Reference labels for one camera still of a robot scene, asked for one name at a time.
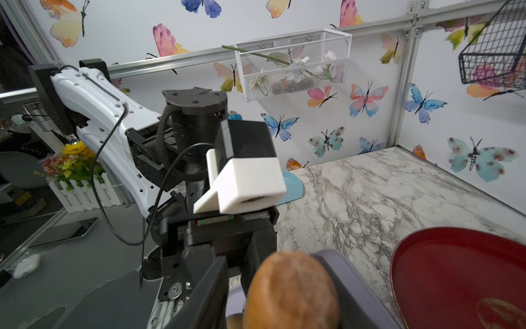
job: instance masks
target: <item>green stem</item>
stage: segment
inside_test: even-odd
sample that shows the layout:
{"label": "green stem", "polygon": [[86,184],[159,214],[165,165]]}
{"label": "green stem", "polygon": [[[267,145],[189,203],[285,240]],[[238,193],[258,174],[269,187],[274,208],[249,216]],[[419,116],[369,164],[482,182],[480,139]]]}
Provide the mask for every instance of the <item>green stem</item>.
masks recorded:
{"label": "green stem", "polygon": [[[222,47],[226,48],[226,49],[230,49],[230,50],[236,50],[236,51],[239,51],[241,53],[246,53],[248,51],[248,50],[245,50],[245,49],[235,48],[235,47],[232,47],[232,46],[225,46],[225,45],[223,45]],[[283,61],[283,60],[281,60],[279,58],[275,58],[275,57],[268,56],[268,55],[265,55],[265,54],[260,54],[260,53],[252,53],[252,54],[256,55],[256,56],[265,57],[265,58],[271,59],[271,60],[276,61],[276,62],[280,62],[280,63],[283,63],[283,64],[290,65],[289,62],[285,62],[285,61]]]}

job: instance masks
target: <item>butterfly wallpaper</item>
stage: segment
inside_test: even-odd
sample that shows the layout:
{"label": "butterfly wallpaper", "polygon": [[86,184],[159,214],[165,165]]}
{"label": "butterfly wallpaper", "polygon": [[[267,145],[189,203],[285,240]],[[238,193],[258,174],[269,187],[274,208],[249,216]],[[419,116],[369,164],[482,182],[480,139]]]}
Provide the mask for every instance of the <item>butterfly wallpaper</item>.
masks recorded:
{"label": "butterfly wallpaper", "polygon": [[[526,212],[524,91],[460,81],[459,53],[484,21],[464,18],[422,33],[398,144]],[[457,37],[449,38],[457,31]],[[517,76],[510,79],[524,71],[526,61],[519,61]],[[481,63],[473,74],[491,81],[495,69]]]}
{"label": "butterfly wallpaper", "polygon": [[[65,47],[47,34],[62,61],[72,65],[85,58],[123,64],[206,51],[221,44],[330,24],[351,26],[395,18],[404,15],[407,9],[407,0],[157,0],[155,3],[89,0],[88,6],[84,6],[88,4],[85,0],[68,0],[75,12],[68,11],[70,5],[62,0],[23,1],[37,14],[43,31],[50,31],[53,24],[76,13],[78,38],[74,46]],[[59,6],[61,16],[57,17],[61,19],[50,17],[43,8],[48,4],[50,8]],[[115,13],[129,19],[116,19]],[[255,65],[240,68],[234,59],[222,60],[220,56],[209,63],[113,79],[112,83],[142,106],[157,112],[165,107],[162,90],[194,86],[223,90],[228,95],[228,119],[265,122],[282,169],[298,170],[362,153],[361,137],[371,143],[367,151],[385,147],[385,131],[395,100],[389,89],[396,85],[399,68],[396,63],[403,49],[400,40],[401,32],[354,38],[345,83],[257,102],[246,102],[240,75],[241,71],[247,74],[259,69]],[[292,62],[308,56],[305,51],[305,47],[297,46],[291,47],[290,52],[276,51],[272,55]],[[383,64],[380,58],[390,65]],[[276,68],[283,67],[282,63],[274,64]],[[353,103],[359,108],[358,114],[353,113],[356,116],[350,115]]]}
{"label": "butterfly wallpaper", "polygon": [[365,111],[369,117],[372,117],[380,109],[376,101],[381,100],[385,96],[387,90],[389,90],[388,86],[384,86],[371,91],[372,81],[370,84],[367,82],[367,91],[363,91],[358,85],[352,85],[351,87],[351,99],[355,99],[349,107],[350,115],[352,117],[356,117],[363,111]]}
{"label": "butterfly wallpaper", "polygon": [[41,0],[40,4],[42,9],[48,11],[50,18],[58,20],[49,30],[49,34],[64,47],[73,47],[78,38],[86,34],[84,19],[89,0],[84,0],[80,9],[67,0]]}

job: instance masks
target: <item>phone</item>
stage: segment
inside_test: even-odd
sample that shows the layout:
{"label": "phone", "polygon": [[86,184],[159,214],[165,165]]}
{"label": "phone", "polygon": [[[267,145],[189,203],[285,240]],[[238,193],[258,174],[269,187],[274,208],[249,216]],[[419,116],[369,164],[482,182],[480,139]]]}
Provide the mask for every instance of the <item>phone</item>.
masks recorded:
{"label": "phone", "polygon": [[75,223],[57,225],[48,228],[41,236],[34,240],[30,247],[75,239],[86,235],[97,222],[97,217]]}

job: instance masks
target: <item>white picket fence planter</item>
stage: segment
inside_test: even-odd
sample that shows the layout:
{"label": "white picket fence planter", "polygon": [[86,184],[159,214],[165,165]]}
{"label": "white picket fence planter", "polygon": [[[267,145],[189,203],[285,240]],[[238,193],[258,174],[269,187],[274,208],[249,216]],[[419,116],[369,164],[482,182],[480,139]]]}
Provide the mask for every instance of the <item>white picket fence planter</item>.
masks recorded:
{"label": "white picket fence planter", "polygon": [[[112,184],[109,182],[108,175],[103,173],[101,177],[104,183],[98,180],[94,181],[102,206],[111,207],[121,205],[122,202],[117,196],[117,193],[115,193]],[[69,213],[99,208],[92,187],[87,187],[90,184],[87,181],[81,182],[83,186],[79,186],[77,181],[70,180],[70,183],[73,185],[73,190],[71,191],[67,190],[67,183],[64,181],[53,180],[49,182],[49,187]]]}

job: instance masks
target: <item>marble countertop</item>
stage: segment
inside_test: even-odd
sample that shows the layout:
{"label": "marble countertop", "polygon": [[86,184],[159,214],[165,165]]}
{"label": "marble countertop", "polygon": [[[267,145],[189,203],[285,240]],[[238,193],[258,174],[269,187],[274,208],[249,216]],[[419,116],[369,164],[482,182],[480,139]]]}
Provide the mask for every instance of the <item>marble countertop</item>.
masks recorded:
{"label": "marble countertop", "polygon": [[397,319],[390,261],[410,233],[455,226],[526,244],[526,216],[399,148],[293,173],[305,195],[278,206],[278,250],[344,253]]}

